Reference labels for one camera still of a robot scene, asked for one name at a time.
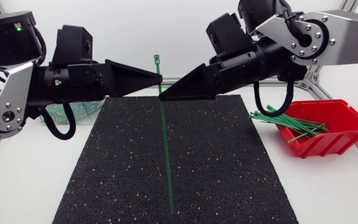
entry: red storage bin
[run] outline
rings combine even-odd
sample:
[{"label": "red storage bin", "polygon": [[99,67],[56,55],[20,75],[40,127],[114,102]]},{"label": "red storage bin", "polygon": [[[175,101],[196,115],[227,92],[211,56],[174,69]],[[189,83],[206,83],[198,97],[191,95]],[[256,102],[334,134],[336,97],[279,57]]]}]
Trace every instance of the red storage bin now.
[{"label": "red storage bin", "polygon": [[[338,153],[343,154],[358,141],[358,112],[343,100],[295,101],[285,112],[286,115],[326,123],[328,132],[310,139],[302,137],[288,143],[296,156]],[[300,134],[277,124],[284,139],[289,140]]]}]

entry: black rubber mat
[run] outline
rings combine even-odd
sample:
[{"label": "black rubber mat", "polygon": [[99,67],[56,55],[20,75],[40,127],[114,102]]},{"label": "black rubber mat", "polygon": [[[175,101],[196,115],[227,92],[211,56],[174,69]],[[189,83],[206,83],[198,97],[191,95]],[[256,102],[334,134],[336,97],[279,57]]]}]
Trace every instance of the black rubber mat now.
[{"label": "black rubber mat", "polygon": [[108,98],[53,222],[298,223],[240,96],[165,112],[174,214],[158,98]]}]

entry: black housing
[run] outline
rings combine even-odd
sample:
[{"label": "black housing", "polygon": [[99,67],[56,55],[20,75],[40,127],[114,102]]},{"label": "black housing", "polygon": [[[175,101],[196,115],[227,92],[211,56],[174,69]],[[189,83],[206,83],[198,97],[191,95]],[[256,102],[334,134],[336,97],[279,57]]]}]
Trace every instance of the black housing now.
[{"label": "black housing", "polygon": [[246,23],[250,34],[261,23],[275,14],[282,14],[284,7],[279,0],[240,0],[238,7],[241,19]]},{"label": "black housing", "polygon": [[29,96],[29,116],[49,104],[103,100],[120,97],[162,82],[162,76],[105,60],[92,60],[93,38],[84,27],[64,25],[49,66],[35,67]]},{"label": "black housing", "polygon": [[0,65],[15,65],[41,56],[34,26],[31,12],[0,14]]}]

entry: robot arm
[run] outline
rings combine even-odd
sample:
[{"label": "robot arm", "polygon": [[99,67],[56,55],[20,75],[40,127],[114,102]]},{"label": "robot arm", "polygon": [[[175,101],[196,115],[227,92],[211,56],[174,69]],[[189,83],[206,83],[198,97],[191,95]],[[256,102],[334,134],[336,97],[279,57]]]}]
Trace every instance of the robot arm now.
[{"label": "robot arm", "polygon": [[[292,12],[284,0],[240,0],[239,14],[225,14],[208,26],[216,51],[209,65],[200,65],[160,95],[163,101],[213,100],[254,84],[258,109],[268,116],[285,112],[293,84],[304,79],[307,65],[358,63],[358,14],[347,11]],[[274,113],[263,109],[259,81],[277,75],[288,82],[283,106]]]},{"label": "robot arm", "polygon": [[[92,36],[83,28],[63,26],[49,66],[40,66],[46,46],[34,27],[31,12],[0,15],[0,73],[6,76],[0,90],[0,139],[22,130],[28,117],[45,118],[49,130],[59,139],[75,133],[75,119],[69,103],[99,101],[161,83],[162,76],[106,60],[92,59]],[[63,104],[70,129],[60,133],[45,109]]]}]

